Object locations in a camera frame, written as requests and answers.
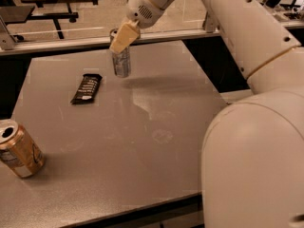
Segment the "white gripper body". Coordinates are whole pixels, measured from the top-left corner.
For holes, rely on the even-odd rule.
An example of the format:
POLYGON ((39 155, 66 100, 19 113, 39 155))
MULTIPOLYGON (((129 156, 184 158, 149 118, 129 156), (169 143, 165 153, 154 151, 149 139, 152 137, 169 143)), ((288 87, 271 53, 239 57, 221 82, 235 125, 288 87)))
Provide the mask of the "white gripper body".
POLYGON ((163 15, 149 0, 128 0, 126 17, 137 22, 141 29, 152 27, 163 15))

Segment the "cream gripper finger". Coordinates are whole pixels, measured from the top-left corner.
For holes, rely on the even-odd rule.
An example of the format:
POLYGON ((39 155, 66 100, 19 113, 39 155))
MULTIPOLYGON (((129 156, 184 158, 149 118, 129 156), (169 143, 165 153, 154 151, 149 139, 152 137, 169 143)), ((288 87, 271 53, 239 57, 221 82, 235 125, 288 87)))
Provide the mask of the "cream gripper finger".
POLYGON ((138 24, 138 21, 132 20, 125 21, 121 24, 110 45, 110 50, 113 53, 119 54, 123 52, 140 37, 141 32, 138 24))

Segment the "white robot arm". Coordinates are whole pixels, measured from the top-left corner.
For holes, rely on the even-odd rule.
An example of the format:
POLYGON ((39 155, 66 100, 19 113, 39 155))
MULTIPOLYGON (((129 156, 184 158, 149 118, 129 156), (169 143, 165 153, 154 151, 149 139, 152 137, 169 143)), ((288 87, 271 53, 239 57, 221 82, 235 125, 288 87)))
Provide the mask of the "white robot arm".
MULTIPOLYGON (((120 52, 174 0, 128 0, 120 52)), ((201 151, 206 228, 304 228, 301 44, 257 0, 201 0, 253 94, 210 123, 201 151)))

